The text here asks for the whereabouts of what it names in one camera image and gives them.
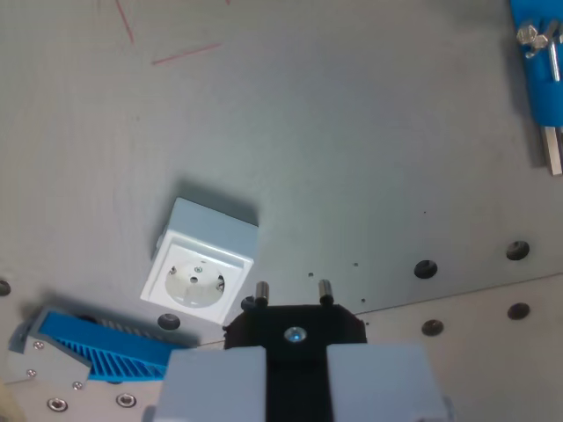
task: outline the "blue clamp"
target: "blue clamp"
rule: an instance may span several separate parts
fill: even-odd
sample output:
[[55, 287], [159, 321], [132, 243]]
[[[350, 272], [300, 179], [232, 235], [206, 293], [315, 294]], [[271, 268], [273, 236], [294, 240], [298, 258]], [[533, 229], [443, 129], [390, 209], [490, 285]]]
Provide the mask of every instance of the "blue clamp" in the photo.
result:
[[[563, 1], [561, 0], [511, 0], [510, 5], [516, 27], [531, 22], [542, 33], [551, 21], [563, 22]], [[560, 57], [563, 47], [559, 43], [560, 26], [555, 37], [559, 68], [563, 69]], [[563, 80], [555, 82], [548, 47], [543, 48], [531, 58], [524, 59], [528, 80], [531, 111], [540, 126], [563, 127]], [[525, 55], [531, 50], [522, 46]]]

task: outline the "metal bolt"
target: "metal bolt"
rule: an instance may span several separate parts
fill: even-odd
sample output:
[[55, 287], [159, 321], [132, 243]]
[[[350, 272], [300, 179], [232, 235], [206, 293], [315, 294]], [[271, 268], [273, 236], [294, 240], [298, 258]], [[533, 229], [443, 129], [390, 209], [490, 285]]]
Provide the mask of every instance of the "metal bolt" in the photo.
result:
[[521, 46], [528, 46], [536, 40], [537, 29], [531, 22], [524, 22], [518, 28], [516, 39]]
[[121, 393], [116, 398], [115, 401], [121, 407], [133, 407], [137, 404], [137, 399], [135, 396], [129, 393]]
[[61, 398], [49, 398], [47, 400], [47, 407], [52, 411], [66, 411], [69, 405]]
[[301, 327], [290, 327], [283, 333], [283, 337], [290, 343], [301, 343], [307, 338], [307, 331]]
[[559, 22], [556, 19], [554, 19], [549, 23], [549, 25], [545, 29], [544, 33], [542, 33], [541, 35], [538, 35], [537, 37], [534, 37], [532, 42], [530, 42], [528, 44], [523, 44], [523, 45], [531, 45], [532, 46], [531, 51], [526, 52], [526, 55], [525, 55], [526, 58], [531, 59], [532, 57], [537, 55], [539, 50], [546, 48], [550, 44], [550, 42], [553, 40], [553, 37], [555, 36], [555, 33], [557, 32], [558, 27], [559, 27]]
[[254, 295], [257, 306], [266, 307], [270, 300], [270, 286], [265, 281], [256, 283], [256, 294]]

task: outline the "metal plate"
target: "metal plate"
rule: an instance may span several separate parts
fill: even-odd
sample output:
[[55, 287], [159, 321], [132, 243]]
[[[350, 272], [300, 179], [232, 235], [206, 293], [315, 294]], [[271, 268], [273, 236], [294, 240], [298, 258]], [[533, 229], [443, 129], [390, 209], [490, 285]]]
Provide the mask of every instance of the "metal plate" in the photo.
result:
[[44, 302], [156, 328], [139, 295], [177, 196], [260, 224], [239, 299], [327, 278], [361, 312], [563, 271], [506, 2], [121, 4], [134, 44], [114, 1], [0, 4], [3, 338]]
[[[436, 379], [452, 400], [458, 422], [562, 420], [562, 295], [563, 276], [558, 275], [370, 312], [361, 318], [368, 324], [370, 343], [424, 344]], [[507, 317], [508, 309], [517, 302], [526, 302], [531, 308], [521, 321]], [[443, 333], [432, 338], [423, 336], [420, 328], [428, 319], [441, 320]], [[137, 422], [141, 420], [141, 409], [157, 402], [160, 383], [113, 386], [95, 382], [82, 391], [60, 391], [31, 381], [12, 384], [10, 388], [30, 421], [119, 417], [123, 422]], [[115, 396], [121, 392], [134, 394], [138, 405], [130, 410], [114, 405]], [[55, 414], [45, 405], [54, 394], [64, 395], [62, 398], [69, 401], [69, 410], [64, 414]]]

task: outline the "hex bolt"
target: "hex bolt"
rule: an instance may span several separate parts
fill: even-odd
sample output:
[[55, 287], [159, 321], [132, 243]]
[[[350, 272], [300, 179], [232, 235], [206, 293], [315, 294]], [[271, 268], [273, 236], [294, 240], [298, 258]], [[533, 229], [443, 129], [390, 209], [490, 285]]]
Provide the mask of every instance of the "hex bolt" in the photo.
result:
[[521, 46], [528, 46], [536, 40], [537, 29], [531, 23], [531, 21], [523, 22], [518, 27], [518, 32], [516, 33], [516, 39]]

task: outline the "screw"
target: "screw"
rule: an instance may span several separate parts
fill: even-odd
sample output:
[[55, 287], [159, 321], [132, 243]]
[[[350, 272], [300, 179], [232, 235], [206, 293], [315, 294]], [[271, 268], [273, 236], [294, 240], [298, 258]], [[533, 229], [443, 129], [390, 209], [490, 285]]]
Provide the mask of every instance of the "screw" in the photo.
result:
[[435, 337], [442, 333], [443, 322], [437, 319], [429, 319], [422, 325], [422, 334], [429, 337]]
[[137, 399], [135, 396], [129, 393], [121, 393], [116, 398], [115, 401], [121, 407], [133, 407], [137, 404]]
[[525, 41], [531, 40], [531, 42], [528, 43], [522, 43], [521, 44], [523, 46], [525, 45], [531, 45], [532, 49], [528, 52], [526, 52], [525, 56], [527, 59], [531, 59], [532, 57], [535, 57], [537, 55], [537, 53], [546, 48], [548, 46], [548, 44], [550, 43], [550, 41], [553, 39], [553, 37], [555, 36], [555, 33], [557, 32], [557, 28], [559, 26], [559, 22], [557, 20], [552, 20], [549, 25], [547, 26], [547, 29], [545, 29], [545, 32], [542, 33], [541, 35], [536, 35], [532, 38], [526, 38], [525, 36], [523, 36]]
[[47, 400], [47, 407], [52, 411], [66, 411], [69, 405], [61, 398], [49, 398]]
[[301, 327], [290, 327], [283, 333], [283, 337], [290, 343], [301, 343], [307, 338], [307, 331]]
[[537, 29], [531, 22], [524, 22], [518, 28], [516, 39], [521, 46], [528, 46], [536, 40]]

